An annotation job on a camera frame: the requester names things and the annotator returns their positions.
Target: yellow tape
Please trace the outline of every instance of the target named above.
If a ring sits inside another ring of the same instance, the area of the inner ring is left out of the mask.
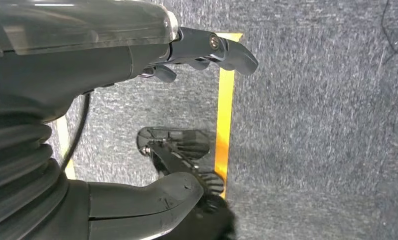
[[[70,135],[68,134],[67,119],[62,116],[56,120],[57,136],[59,138],[60,155],[65,156],[65,153],[70,147]],[[68,179],[76,179],[76,172],[74,170],[73,160],[70,159],[65,168],[65,174]]]
[[[242,33],[217,33],[219,37],[238,42]],[[224,180],[222,198],[226,198],[227,171],[229,167],[230,129],[235,71],[219,70],[218,111],[216,120],[215,172]]]

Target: gray carpet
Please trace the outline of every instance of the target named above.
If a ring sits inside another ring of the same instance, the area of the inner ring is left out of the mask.
[[[243,33],[260,62],[235,77],[227,197],[239,239],[398,240],[398,54],[381,28],[385,1],[157,2],[183,26]],[[398,49],[398,0],[385,25]],[[218,68],[173,69],[172,84],[132,79],[95,92],[74,157],[79,179],[153,182],[135,147],[144,126],[215,139]],[[71,133],[79,110],[76,100]]]

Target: black cable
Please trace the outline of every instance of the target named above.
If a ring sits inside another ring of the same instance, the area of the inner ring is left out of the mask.
[[[385,15],[386,12],[388,11],[388,6],[389,6],[390,0],[386,1],[386,4],[384,5],[384,9],[383,9],[383,14],[381,15],[381,30],[383,32],[383,35],[386,37],[387,39],[387,43],[389,43],[389,47],[392,49],[393,54],[390,55],[387,60],[384,62],[385,64],[395,55],[398,55],[398,49],[395,48],[395,46],[392,44],[392,40],[390,38],[390,36],[388,35],[388,32],[386,31],[386,26],[385,26]]]
[[[75,132],[75,136],[74,136],[74,139],[72,140],[71,147],[65,153],[65,156],[63,157],[62,165],[60,166],[60,169],[62,171],[65,171],[65,168],[67,168],[67,165],[70,162],[70,159],[73,157],[73,154],[76,151],[77,146],[78,146],[78,144],[80,142],[81,136],[83,134],[84,127],[86,126],[87,116],[89,115],[90,99],[91,99],[90,93],[86,93],[84,95],[84,102],[83,102],[83,106],[82,106],[81,119],[80,119],[80,122],[78,124],[77,131]]]

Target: screw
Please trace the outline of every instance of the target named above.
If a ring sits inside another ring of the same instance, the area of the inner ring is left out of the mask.
[[[218,47],[220,46],[220,39],[216,35],[211,35],[209,38],[209,45],[211,46],[212,49],[217,50]]]
[[[144,147],[141,149],[141,153],[144,154],[144,155],[147,155],[147,154],[149,154],[150,152],[151,152],[151,149],[150,149],[149,147],[147,147],[147,146],[144,146]]]

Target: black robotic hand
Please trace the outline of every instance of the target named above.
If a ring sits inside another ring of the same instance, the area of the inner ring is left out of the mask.
[[[200,183],[203,196],[187,217],[160,240],[234,240],[235,215],[220,197],[223,179],[201,166],[210,151],[208,137],[199,130],[145,127],[137,134],[137,147],[148,156],[160,176],[189,173]]]
[[[45,143],[45,123],[79,95],[137,76],[172,82],[168,65],[211,62],[241,74],[258,66],[240,43],[179,27],[150,2],[0,0],[0,239],[229,236],[234,215],[218,196],[221,179],[195,165],[209,151],[196,131],[138,141],[166,175],[145,187],[68,180]]]

